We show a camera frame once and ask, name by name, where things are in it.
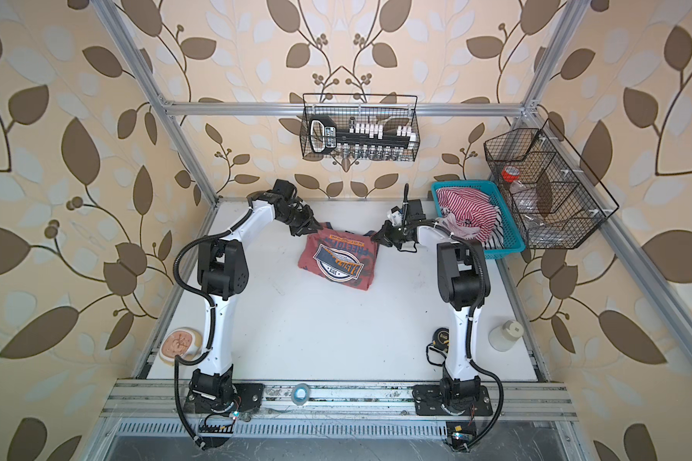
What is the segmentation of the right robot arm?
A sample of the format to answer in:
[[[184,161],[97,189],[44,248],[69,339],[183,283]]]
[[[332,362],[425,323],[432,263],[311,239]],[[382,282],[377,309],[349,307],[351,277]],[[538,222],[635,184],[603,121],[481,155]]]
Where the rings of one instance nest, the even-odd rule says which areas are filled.
[[[447,429],[446,444],[457,453],[469,453],[497,424],[504,409],[501,378],[482,368],[472,352],[481,309],[490,295],[491,280],[484,248],[476,239],[461,237],[436,219],[429,219],[419,200],[409,199],[404,187],[401,207],[394,207],[372,240],[407,251],[412,242],[436,258],[436,284],[440,299],[451,310],[452,324],[444,330],[448,343],[434,335],[426,351],[444,357],[436,384],[413,387],[415,412],[420,416],[467,418],[464,425]]]

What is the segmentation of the red tank top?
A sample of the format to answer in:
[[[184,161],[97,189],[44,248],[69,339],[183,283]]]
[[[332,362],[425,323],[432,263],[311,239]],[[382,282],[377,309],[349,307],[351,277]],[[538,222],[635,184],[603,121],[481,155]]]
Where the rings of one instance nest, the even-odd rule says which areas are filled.
[[[298,267],[334,284],[367,291],[375,278],[378,251],[370,236],[324,228],[308,236]]]

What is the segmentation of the round tan pad dish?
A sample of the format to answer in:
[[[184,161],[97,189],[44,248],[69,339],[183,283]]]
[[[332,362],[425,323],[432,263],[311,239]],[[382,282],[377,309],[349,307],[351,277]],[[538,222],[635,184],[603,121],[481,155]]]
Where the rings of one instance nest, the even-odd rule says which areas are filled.
[[[173,365],[174,359],[180,355],[182,359],[192,361],[202,351],[203,337],[200,332],[192,328],[177,328],[167,334],[159,357],[166,364]]]

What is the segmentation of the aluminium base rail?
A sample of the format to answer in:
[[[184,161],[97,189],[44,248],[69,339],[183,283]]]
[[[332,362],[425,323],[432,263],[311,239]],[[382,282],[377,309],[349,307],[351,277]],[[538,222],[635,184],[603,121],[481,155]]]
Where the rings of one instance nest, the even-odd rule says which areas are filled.
[[[251,391],[260,383],[263,390]],[[292,396],[297,380],[241,380],[235,383],[241,397],[230,403],[244,421],[253,418],[308,420],[488,420],[495,414],[502,422],[578,422],[576,408],[566,386],[559,383],[505,382],[504,404],[493,382],[484,382],[486,391],[478,403],[442,404],[440,397],[416,400],[415,386],[431,381],[337,381],[307,382],[307,401],[298,405]],[[177,416],[172,380],[119,380],[107,398],[101,417]]]

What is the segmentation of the teal plastic basket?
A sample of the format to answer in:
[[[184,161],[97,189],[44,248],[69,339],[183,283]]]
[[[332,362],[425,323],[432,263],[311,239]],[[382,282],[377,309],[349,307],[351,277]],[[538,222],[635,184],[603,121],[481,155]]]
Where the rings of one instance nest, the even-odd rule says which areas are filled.
[[[503,249],[500,250],[486,250],[484,249],[484,257],[486,259],[502,259],[507,255],[513,253],[521,253],[525,249],[525,243],[521,237],[519,230],[512,218],[511,212],[506,205],[502,193],[497,188],[497,186],[492,181],[448,181],[448,182],[434,182],[432,184],[432,197],[434,197],[434,202],[436,203],[436,212],[438,216],[438,221],[440,224],[442,218],[440,213],[440,207],[438,205],[438,199],[436,198],[436,192],[438,188],[442,187],[470,187],[476,188],[481,192],[484,192],[490,197],[490,202],[492,205],[499,207],[502,218],[503,218],[503,229],[505,233],[505,243]]]

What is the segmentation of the black tape measure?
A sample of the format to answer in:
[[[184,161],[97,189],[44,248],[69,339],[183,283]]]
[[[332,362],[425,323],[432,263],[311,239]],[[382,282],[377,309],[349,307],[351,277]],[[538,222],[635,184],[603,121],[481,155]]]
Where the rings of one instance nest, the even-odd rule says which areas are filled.
[[[431,342],[425,348],[426,359],[434,367],[443,367],[449,352],[449,330],[438,328],[432,336]]]

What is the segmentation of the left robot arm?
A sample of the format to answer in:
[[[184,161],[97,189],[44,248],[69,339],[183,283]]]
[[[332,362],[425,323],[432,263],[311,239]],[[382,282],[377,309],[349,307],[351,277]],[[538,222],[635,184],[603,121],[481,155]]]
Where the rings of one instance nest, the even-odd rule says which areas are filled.
[[[227,230],[186,244],[173,264],[176,284],[206,306],[201,352],[194,358],[177,353],[173,362],[176,413],[201,451],[220,446],[211,436],[211,417],[227,417],[234,425],[263,402],[263,384],[235,384],[232,342],[236,305],[250,280],[245,248],[274,221],[288,226],[293,236],[322,229],[296,186],[278,180],[273,188],[250,194],[246,213]]]

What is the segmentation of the round blue button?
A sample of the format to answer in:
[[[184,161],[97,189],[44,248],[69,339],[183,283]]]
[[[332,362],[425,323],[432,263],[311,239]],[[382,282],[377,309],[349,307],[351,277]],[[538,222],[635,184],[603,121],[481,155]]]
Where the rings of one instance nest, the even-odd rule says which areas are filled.
[[[291,400],[297,406],[305,405],[311,398],[311,386],[306,383],[298,383],[292,389]]]

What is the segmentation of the red white striped garment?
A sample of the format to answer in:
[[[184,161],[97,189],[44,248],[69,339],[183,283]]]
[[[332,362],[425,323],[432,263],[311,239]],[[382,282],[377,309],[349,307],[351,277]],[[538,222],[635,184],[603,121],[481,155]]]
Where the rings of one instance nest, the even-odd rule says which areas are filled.
[[[442,218],[447,229],[463,239],[476,239],[486,250],[503,249],[505,233],[499,207],[476,188],[442,187],[436,192]]]

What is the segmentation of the white plastic bottle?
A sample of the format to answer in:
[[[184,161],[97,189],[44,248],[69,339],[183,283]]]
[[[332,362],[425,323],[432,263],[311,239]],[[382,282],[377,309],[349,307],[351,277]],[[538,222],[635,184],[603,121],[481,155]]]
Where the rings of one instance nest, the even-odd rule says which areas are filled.
[[[488,342],[495,351],[505,353],[521,341],[524,335],[525,329],[518,321],[507,320],[488,334]]]

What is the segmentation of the red capped plastic bottle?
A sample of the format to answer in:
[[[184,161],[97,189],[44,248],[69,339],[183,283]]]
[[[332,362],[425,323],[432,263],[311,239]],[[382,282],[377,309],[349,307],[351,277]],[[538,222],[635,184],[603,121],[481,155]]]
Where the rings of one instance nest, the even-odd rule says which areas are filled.
[[[522,213],[539,213],[539,195],[534,184],[520,179],[521,171],[515,166],[506,166],[501,171],[504,186],[511,201]]]

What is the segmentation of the black socket set tool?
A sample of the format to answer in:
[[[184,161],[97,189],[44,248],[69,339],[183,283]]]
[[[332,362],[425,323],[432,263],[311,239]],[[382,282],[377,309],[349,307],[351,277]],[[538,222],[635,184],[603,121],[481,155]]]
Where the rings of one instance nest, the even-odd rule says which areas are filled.
[[[303,128],[301,137],[314,154],[332,154],[336,150],[346,153],[351,149],[357,152],[365,147],[367,153],[397,151],[399,156],[416,153],[420,144],[419,133],[411,125],[389,129],[386,123],[359,122],[355,116],[340,125],[329,115],[315,115],[304,122]]]

